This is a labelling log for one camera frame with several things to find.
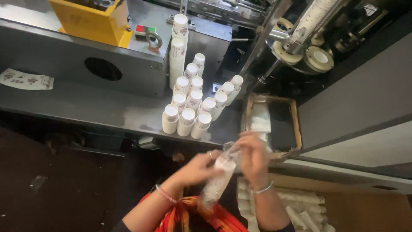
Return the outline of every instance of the woman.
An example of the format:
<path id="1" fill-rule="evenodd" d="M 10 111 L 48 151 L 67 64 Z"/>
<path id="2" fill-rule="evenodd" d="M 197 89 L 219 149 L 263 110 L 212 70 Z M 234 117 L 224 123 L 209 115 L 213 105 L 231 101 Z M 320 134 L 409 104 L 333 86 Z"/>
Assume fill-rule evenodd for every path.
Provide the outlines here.
<path id="1" fill-rule="evenodd" d="M 240 134 L 240 139 L 236 142 L 236 145 L 240 146 L 242 150 L 243 157 L 241 168 L 243 175 L 249 181 L 250 188 L 255 193 L 255 211 L 259 229 L 261 231 L 295 231 L 274 188 L 270 187 L 271 182 L 269 181 L 269 176 L 267 174 L 269 161 L 267 159 L 264 142 L 261 141 L 254 132 L 243 132 Z M 156 229 L 157 231 L 160 231 L 161 229 L 159 225 L 166 222 L 166 220 L 164 220 L 165 216 L 170 217 L 171 208 L 178 208 L 175 202 L 178 200 L 185 186 L 196 185 L 222 174 L 222 170 L 217 170 L 208 166 L 208 164 L 219 155 L 220 152 L 217 150 L 204 154 L 197 154 L 188 164 L 172 174 L 161 185 L 157 186 L 157 189 L 152 194 L 145 196 L 140 203 L 136 205 L 136 203 L 132 204 L 132 202 L 129 201 L 129 204 L 132 204 L 134 208 L 123 217 L 120 223 L 113 229 L 113 232 L 151 232 Z M 140 200 L 140 198 L 148 193 L 153 187 L 158 178 L 156 175 L 153 175 L 154 173 L 159 173 L 161 171 L 168 172 L 167 168 L 163 167 L 160 167 L 160 170 L 153 170 L 150 168 L 151 171 L 149 171 L 147 169 L 148 167 L 153 167 L 156 166 L 157 163 L 161 163 L 161 155 L 156 156 L 155 159 L 153 159 L 153 157 L 153 154 L 145 156 L 144 158 L 146 160 L 140 161 L 140 163 L 146 163 L 143 166 L 141 165 L 140 170 L 134 169 L 131 174 L 126 174 L 129 179 L 134 178 L 134 182 L 132 181 L 127 189 L 131 190 L 136 187 L 139 189 L 138 191 L 140 194 L 137 194 L 137 196 L 134 197 L 135 201 L 136 199 Z M 129 161 L 126 163 L 126 167 L 136 163 L 136 161 Z M 123 199 L 124 203 L 125 199 L 130 198 L 133 197 L 130 195 L 122 196 L 120 201 Z M 236 177 L 231 179 L 219 204 L 222 206 L 220 207 L 222 212 L 228 212 L 223 217 L 221 216 L 221 213 L 219 213 L 219 216 L 222 217 L 219 222 L 225 223 L 225 220 L 231 220 L 232 218 L 235 222 L 229 226 L 230 229 L 233 229 L 233 231 L 245 231 L 245 227 L 247 228 L 247 221 L 240 216 L 237 208 Z M 204 211 L 201 209 L 200 213 L 194 211 L 196 211 L 196 207 L 192 207 L 190 210 L 189 227 L 191 231 L 222 231 L 223 228 L 225 228 L 224 230 L 229 228 L 226 227 L 229 223 L 219 227 L 214 224 L 212 227 L 210 225 L 213 224 L 212 219 L 210 219 L 209 216 L 205 216 Z M 172 229 L 169 227 L 168 231 L 170 230 L 188 231 L 187 228 L 180 225 L 174 226 Z"/>

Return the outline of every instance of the orange scarf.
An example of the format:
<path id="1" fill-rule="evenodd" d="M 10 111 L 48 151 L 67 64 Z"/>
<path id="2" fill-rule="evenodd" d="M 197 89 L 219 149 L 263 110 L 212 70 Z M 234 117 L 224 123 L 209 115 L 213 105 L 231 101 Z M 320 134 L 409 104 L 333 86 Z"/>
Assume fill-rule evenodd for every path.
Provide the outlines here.
<path id="1" fill-rule="evenodd" d="M 181 227 L 182 232 L 189 232 L 189 211 L 199 213 L 202 218 L 219 232 L 247 232 L 248 230 L 232 214 L 219 204 L 213 210 L 205 209 L 199 204 L 198 196 L 183 197 L 166 213 L 155 232 L 173 232 L 174 228 Z"/>

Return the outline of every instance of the cardboard box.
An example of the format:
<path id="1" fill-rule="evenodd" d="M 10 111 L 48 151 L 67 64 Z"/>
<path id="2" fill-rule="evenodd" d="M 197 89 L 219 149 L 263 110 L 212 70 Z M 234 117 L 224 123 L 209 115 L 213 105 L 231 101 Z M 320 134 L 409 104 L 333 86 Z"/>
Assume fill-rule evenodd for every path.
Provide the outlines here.
<path id="1" fill-rule="evenodd" d="M 297 107 L 296 107 L 296 100 L 291 98 L 285 97 L 277 97 L 277 96 L 269 96 L 269 95 L 258 95 L 258 94 L 251 94 L 249 95 L 248 102 L 246 104 L 246 110 L 244 112 L 244 120 L 242 120 L 242 130 L 250 130 L 251 121 L 252 121 L 252 112 L 253 106 L 256 104 L 269 104 L 270 102 L 286 102 L 290 104 L 290 112 L 292 114 L 293 120 L 293 129 L 295 131 L 295 139 L 296 139 L 296 147 L 291 148 L 288 152 L 280 152 L 274 151 L 269 153 L 269 158 L 271 160 L 278 160 L 279 162 L 283 162 L 286 160 L 288 155 L 291 152 L 299 151 L 302 148 L 302 138 L 300 135 L 300 128 L 299 128 L 299 118 L 297 115 Z"/>
<path id="2" fill-rule="evenodd" d="M 328 223 L 337 232 L 412 232 L 412 209 L 405 195 L 278 174 L 270 178 L 275 187 L 320 193 Z"/>

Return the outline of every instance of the woman's right hand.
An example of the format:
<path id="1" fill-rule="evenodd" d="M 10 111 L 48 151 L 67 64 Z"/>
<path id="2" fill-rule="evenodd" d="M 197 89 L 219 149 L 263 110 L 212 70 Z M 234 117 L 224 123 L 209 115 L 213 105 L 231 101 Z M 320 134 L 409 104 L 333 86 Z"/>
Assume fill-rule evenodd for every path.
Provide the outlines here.
<path id="1" fill-rule="evenodd" d="M 242 150 L 242 172 L 248 179 L 254 190 L 260 190 L 269 183 L 267 174 L 269 159 L 267 157 L 266 144 L 253 131 L 240 133 L 236 141 Z"/>

